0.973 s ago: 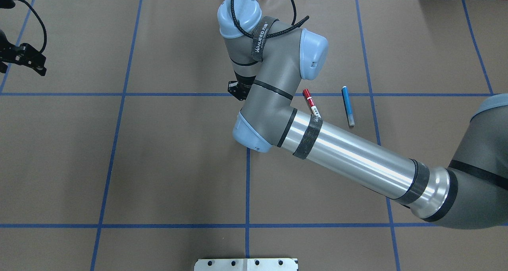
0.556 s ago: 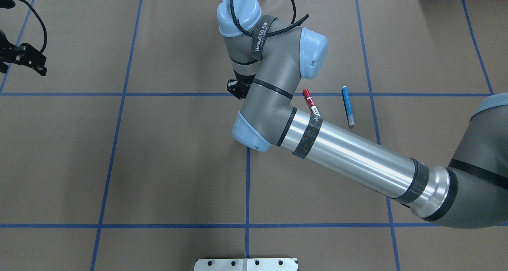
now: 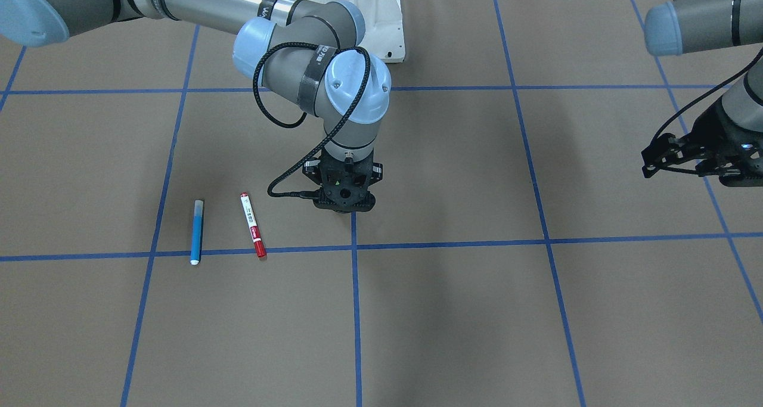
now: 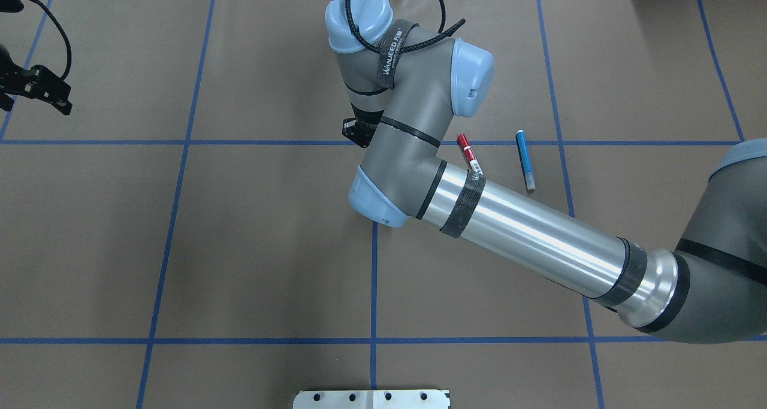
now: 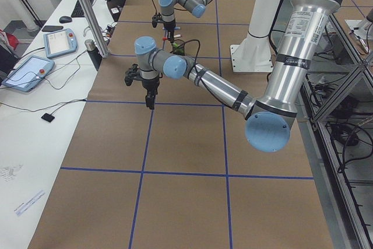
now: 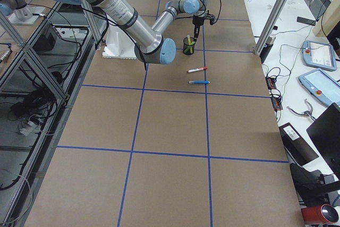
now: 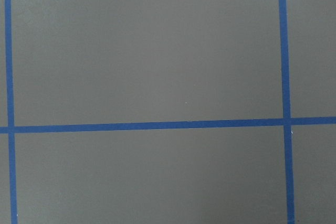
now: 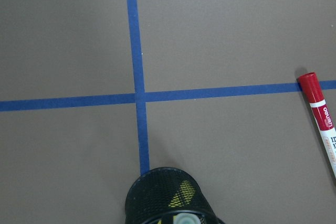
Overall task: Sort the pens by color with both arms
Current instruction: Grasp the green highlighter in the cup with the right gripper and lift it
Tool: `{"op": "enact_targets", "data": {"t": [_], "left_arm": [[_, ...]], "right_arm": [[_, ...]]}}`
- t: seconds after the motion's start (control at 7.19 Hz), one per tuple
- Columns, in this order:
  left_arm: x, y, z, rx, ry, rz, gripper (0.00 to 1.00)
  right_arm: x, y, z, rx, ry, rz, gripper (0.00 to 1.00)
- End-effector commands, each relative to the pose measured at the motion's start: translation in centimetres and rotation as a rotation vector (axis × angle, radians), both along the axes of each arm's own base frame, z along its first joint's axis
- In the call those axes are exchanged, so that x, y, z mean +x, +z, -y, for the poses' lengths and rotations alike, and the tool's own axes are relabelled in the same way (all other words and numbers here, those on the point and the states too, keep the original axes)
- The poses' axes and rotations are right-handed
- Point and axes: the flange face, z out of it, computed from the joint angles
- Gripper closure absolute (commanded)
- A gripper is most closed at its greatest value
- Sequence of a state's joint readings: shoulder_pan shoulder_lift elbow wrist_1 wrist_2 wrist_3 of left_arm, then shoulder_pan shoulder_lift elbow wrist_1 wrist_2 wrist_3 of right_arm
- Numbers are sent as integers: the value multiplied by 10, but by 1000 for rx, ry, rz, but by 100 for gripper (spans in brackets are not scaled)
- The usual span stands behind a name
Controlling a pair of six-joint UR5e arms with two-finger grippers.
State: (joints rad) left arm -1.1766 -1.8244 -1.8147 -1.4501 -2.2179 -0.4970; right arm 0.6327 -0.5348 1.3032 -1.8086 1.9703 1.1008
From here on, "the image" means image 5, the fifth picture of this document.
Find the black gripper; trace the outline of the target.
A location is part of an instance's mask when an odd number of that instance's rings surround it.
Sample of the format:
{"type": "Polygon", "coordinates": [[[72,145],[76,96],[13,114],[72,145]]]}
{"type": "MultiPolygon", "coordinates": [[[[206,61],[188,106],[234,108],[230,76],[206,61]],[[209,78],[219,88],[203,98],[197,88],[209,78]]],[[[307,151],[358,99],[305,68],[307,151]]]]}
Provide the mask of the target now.
{"type": "Polygon", "coordinates": [[[176,27],[176,22],[175,22],[175,19],[172,20],[172,21],[166,21],[166,20],[163,20],[163,26],[164,28],[166,29],[167,31],[167,40],[170,41],[170,42],[174,42],[174,29],[176,27]]]}
{"type": "Polygon", "coordinates": [[[153,79],[143,79],[142,86],[147,90],[145,96],[146,107],[150,110],[154,110],[155,99],[158,94],[158,87],[160,85],[160,78],[156,77],[153,79]]]}

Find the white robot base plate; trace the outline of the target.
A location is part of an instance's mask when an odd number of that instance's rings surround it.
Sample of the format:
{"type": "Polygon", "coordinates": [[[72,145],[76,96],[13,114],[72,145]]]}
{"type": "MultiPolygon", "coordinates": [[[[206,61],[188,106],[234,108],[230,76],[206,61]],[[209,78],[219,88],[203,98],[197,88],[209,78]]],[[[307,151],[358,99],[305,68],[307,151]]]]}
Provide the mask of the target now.
{"type": "Polygon", "coordinates": [[[231,64],[236,73],[269,73],[272,71],[272,53],[268,43],[230,45],[231,64]]]}

